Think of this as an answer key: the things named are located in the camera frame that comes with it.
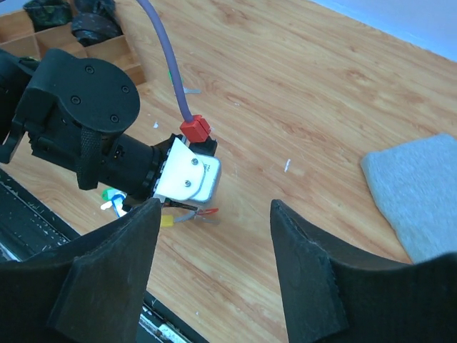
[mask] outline bolt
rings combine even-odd
[[[95,72],[93,66],[86,66],[86,73],[93,74]]]
[[[71,97],[71,102],[75,105],[79,105],[81,103],[81,99],[79,97],[77,97],[76,95],[73,95]]]

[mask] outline wooden tabletop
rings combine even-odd
[[[408,262],[359,163],[412,139],[457,136],[457,64],[307,1],[154,3],[185,86],[202,90],[189,106],[214,128],[224,167],[221,224],[162,229],[149,291],[211,342],[287,342],[271,200]],[[128,133],[157,144],[182,122],[164,55],[134,0],[118,0],[118,12],[149,80]],[[6,170],[82,234],[114,219],[100,210],[103,185],[78,190],[25,140]]]

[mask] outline towel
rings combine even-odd
[[[457,141],[418,139],[361,161],[379,211],[413,263],[457,252]]]

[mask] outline cable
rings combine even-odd
[[[176,62],[173,47],[171,46],[170,39],[166,34],[165,27],[149,0],[137,1],[154,25],[157,37],[159,38],[160,44],[162,45],[162,49],[164,50],[166,63],[168,64],[171,75],[171,82],[173,83],[174,93],[176,95],[176,100],[178,101],[179,111],[181,111],[184,121],[191,123],[194,121],[194,117],[192,116],[191,110],[187,104],[183,82],[179,73],[178,62]]]

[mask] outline red connector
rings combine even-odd
[[[209,137],[211,127],[202,116],[196,115],[193,117],[193,122],[184,122],[181,124],[181,132],[191,143],[203,143]]]

